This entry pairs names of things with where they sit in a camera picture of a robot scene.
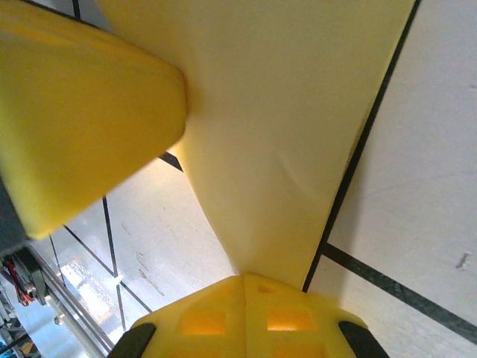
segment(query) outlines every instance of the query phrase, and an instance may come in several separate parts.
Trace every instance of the wire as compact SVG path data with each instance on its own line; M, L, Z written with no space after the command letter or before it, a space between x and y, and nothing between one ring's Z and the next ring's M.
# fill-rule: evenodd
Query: wire
M27 306L29 302L33 302L35 300L23 289L22 283L20 282L20 279L18 278L18 275L16 274L15 265L11 262L11 260L7 260L6 263L7 263L7 269L10 272L10 276L13 278L13 281L15 282L15 290L16 290L16 295L18 297L19 303L21 303L22 306Z
M22 344L27 339L30 339L30 337L28 336L28 334L24 334L23 336L20 336L19 338L12 341L9 345L5 345L2 349L0 349L0 356L3 353L8 352L11 348L15 347L16 345Z

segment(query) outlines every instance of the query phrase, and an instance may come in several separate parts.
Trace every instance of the yellow plastic part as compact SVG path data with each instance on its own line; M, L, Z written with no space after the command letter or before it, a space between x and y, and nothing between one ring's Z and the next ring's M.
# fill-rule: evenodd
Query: yellow plastic part
M338 323L358 317L266 277L229 277L134 325L156 326L142 358L354 358Z
M300 287L414 0L97 0L183 70L180 162L240 272Z
M106 32L0 1L0 175L40 238L182 135L180 72Z

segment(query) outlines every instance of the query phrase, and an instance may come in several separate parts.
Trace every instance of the tiled floor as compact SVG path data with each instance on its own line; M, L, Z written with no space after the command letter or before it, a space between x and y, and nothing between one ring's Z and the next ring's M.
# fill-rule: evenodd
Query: tiled floor
M69 0L42 3L73 14ZM92 0L80 10L108 28ZM324 250L310 285L360 315L391 357L477 357L476 14L470 0L420 5L328 238L375 275ZM107 208L110 235L99 201L52 239L113 341L148 310L234 274L186 177L164 161L109 193ZM56 267L49 240L35 248Z

